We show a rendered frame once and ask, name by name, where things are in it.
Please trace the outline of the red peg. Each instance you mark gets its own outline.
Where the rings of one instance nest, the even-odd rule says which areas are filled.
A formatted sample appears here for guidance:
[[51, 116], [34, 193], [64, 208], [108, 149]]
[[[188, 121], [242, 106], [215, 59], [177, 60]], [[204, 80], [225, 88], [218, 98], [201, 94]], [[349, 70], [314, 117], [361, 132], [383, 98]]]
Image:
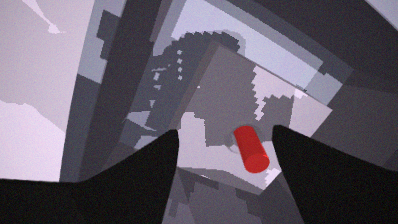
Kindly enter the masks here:
[[254, 129], [242, 126], [234, 131], [234, 135], [245, 169], [249, 173], [264, 171], [269, 166], [270, 160]]

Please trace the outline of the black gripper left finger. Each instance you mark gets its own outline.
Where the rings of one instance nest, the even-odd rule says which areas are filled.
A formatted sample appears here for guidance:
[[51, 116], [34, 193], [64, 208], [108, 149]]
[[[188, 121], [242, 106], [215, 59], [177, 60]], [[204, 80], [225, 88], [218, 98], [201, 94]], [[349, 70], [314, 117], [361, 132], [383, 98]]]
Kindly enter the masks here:
[[78, 183], [0, 178], [0, 224], [162, 224], [178, 151], [171, 129]]

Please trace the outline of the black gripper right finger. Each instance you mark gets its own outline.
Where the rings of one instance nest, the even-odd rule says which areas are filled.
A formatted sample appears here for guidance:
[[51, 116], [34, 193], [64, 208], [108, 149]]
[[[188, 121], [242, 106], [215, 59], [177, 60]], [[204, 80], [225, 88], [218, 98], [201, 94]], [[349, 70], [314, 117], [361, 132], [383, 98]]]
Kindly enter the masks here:
[[272, 143], [304, 224], [398, 224], [398, 171], [282, 125]]

